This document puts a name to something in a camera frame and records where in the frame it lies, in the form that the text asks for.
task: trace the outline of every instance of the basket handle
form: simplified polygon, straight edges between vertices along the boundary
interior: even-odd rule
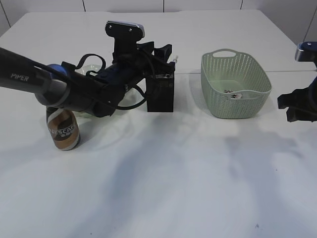
[[[231,53],[234,53],[235,55],[234,56],[224,56],[226,58],[232,58],[232,57],[235,57],[239,52],[237,51],[234,51],[234,50],[231,50],[231,49],[220,49],[220,50],[217,50],[217,51],[214,51],[211,53],[212,57],[214,58],[218,58],[217,56],[214,56],[214,54],[216,53],[219,53],[219,52],[231,52]]]

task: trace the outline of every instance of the can label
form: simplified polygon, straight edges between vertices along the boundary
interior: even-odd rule
[[[71,150],[80,139],[78,125],[73,112],[57,109],[47,112],[47,124],[52,139],[58,149]]]

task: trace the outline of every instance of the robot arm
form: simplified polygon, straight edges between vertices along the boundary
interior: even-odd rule
[[[168,89],[157,76],[174,75],[175,63],[167,63],[172,45],[155,49],[154,42],[137,44],[145,33],[142,25],[134,23],[108,21],[106,33],[115,39],[113,64],[105,68],[105,60],[98,56],[103,66],[94,72],[97,75],[75,72],[94,54],[83,56],[78,66],[67,62],[46,66],[0,48],[0,86],[34,93],[48,107],[84,111],[97,117],[111,116],[115,110],[130,110],[146,101],[148,110],[154,106],[153,111],[165,110],[166,105],[173,104],[174,91],[169,97],[171,101],[163,105],[161,99],[166,98]],[[137,86],[143,78],[147,82],[146,92]],[[144,99],[130,107],[118,106],[131,88]]]
[[[300,62],[314,62],[317,67],[317,42],[300,43],[295,59]],[[278,108],[287,110],[287,120],[317,121],[317,77],[304,89],[296,89],[290,94],[278,97]]]

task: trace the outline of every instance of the green basket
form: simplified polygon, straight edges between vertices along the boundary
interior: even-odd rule
[[[214,54],[219,52],[235,55],[215,57]],[[255,116],[272,90],[266,73],[251,55],[230,49],[203,55],[201,79],[207,106],[217,118]]]

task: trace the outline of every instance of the item in basket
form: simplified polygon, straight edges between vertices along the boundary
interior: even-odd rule
[[[225,90],[224,92],[225,92],[225,93],[233,93],[234,91]],[[241,93],[233,94],[233,95],[231,96],[231,98],[240,99],[240,98],[242,98],[242,94],[241,94]]]

